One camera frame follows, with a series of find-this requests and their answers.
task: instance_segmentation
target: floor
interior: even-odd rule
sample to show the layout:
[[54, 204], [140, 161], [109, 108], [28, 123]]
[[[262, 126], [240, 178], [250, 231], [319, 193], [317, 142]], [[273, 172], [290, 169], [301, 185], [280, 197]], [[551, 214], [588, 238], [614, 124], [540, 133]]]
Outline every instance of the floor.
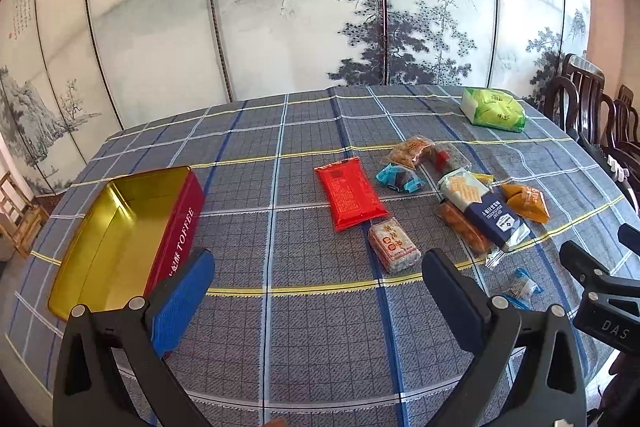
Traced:
[[50, 427], [52, 425], [52, 400], [31, 377], [4, 336], [5, 325], [13, 312], [12, 305], [15, 302], [9, 297], [17, 289], [20, 274], [26, 262], [26, 259], [15, 253], [11, 261], [4, 267], [0, 278], [0, 312], [2, 315], [0, 370], [33, 420], [38, 425]]

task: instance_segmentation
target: wall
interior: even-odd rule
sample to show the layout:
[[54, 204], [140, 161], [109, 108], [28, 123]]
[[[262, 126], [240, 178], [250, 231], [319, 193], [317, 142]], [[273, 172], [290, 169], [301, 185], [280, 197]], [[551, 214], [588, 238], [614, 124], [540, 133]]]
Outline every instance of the wall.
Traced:
[[36, 193], [102, 142], [196, 108], [353, 84], [539, 103], [591, 0], [0, 0], [0, 132]]
[[625, 0], [591, 0], [587, 59], [605, 74], [605, 92], [615, 97], [625, 42]]
[[620, 84], [625, 84], [636, 96], [640, 96], [640, 0], [624, 0], [624, 7], [625, 40]]

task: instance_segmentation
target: table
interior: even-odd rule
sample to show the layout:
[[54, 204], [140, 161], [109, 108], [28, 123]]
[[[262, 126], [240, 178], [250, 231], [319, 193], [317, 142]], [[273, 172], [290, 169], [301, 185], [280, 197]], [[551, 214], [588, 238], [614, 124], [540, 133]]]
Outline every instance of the table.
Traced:
[[[381, 272], [368, 225], [334, 233], [314, 166], [361, 158], [374, 182], [380, 159], [423, 134], [456, 143], [477, 172], [545, 193], [551, 219], [529, 221], [530, 241], [494, 270], [474, 263], [435, 215], [438, 177], [400, 195], [376, 187], [418, 247], [442, 248], [487, 293], [525, 267], [544, 310], [574, 311], [581, 288], [559, 264], [573, 239], [620, 277], [640, 261], [616, 240], [620, 223], [640, 227], [609, 177], [552, 122], [527, 104], [524, 133], [471, 126], [461, 87], [375, 86], [271, 96], [193, 111], [127, 129], [101, 147], [66, 192], [34, 244], [7, 336], [49, 392], [64, 323], [47, 298], [73, 231], [99, 189], [116, 176], [191, 165], [205, 193], [194, 245], [216, 257], [216, 277], [168, 364], [213, 425], [424, 425], [470, 362], [420, 279], [419, 266]], [[611, 349], [583, 334], [586, 380]], [[126, 357], [124, 381], [142, 418], [152, 419]], [[494, 417], [522, 358], [516, 352], [485, 413]]]

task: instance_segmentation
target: blue gripper pad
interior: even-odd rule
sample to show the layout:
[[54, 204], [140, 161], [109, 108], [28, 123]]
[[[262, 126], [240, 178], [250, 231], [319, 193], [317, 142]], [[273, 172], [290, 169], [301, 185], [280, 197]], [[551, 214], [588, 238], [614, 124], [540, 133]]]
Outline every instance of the blue gripper pad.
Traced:
[[469, 277], [460, 274], [439, 249], [422, 258], [422, 280], [447, 321], [461, 349], [478, 356], [491, 320], [487, 295]]
[[636, 255], [640, 255], [640, 232], [631, 225], [623, 223], [618, 229], [618, 241]]
[[152, 312], [152, 316], [146, 322], [158, 356], [162, 357], [177, 347], [209, 289], [214, 269], [215, 261], [210, 251], [191, 253], [185, 266], [180, 267], [174, 276], [162, 281], [164, 287], [158, 288], [150, 296], [152, 303], [148, 312]]

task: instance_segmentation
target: red snack package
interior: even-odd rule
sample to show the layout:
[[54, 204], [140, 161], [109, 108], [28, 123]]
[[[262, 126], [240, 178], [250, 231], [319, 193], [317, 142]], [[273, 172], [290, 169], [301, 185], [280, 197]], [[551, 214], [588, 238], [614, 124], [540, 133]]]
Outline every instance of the red snack package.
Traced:
[[362, 171], [360, 158], [348, 158], [314, 169], [329, 198], [336, 232], [389, 215]]

